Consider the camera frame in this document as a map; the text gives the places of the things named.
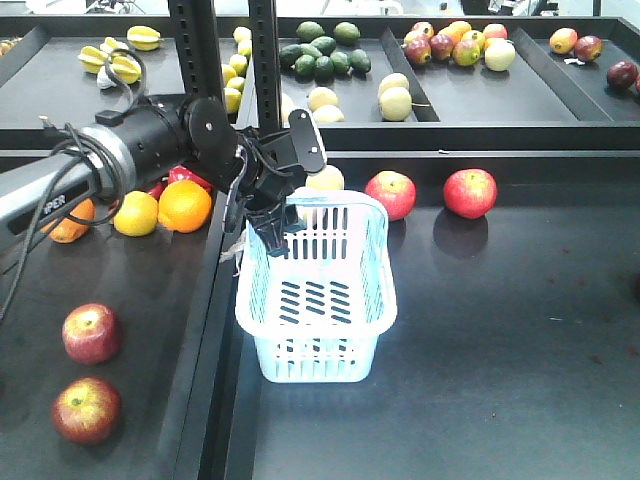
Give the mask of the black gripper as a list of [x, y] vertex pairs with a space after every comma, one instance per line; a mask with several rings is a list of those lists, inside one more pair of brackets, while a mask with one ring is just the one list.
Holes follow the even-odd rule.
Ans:
[[301, 175], [315, 174], [327, 164], [322, 137], [310, 111], [295, 109], [289, 129], [261, 137], [246, 127], [238, 145], [227, 192], [227, 231], [245, 219], [274, 257], [288, 252], [284, 234], [298, 227], [287, 197], [301, 186]]

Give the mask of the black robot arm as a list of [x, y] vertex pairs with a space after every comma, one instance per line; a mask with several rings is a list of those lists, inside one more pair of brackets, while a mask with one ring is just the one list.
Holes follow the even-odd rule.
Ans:
[[259, 137], [252, 128], [235, 130], [216, 98], [152, 96], [61, 133], [63, 141], [47, 157], [2, 174], [3, 249], [89, 197], [115, 201], [183, 165], [225, 194], [224, 233], [249, 221], [268, 253], [282, 255], [284, 234], [296, 223], [287, 199], [302, 174], [327, 163], [308, 111], [293, 111], [288, 131]]

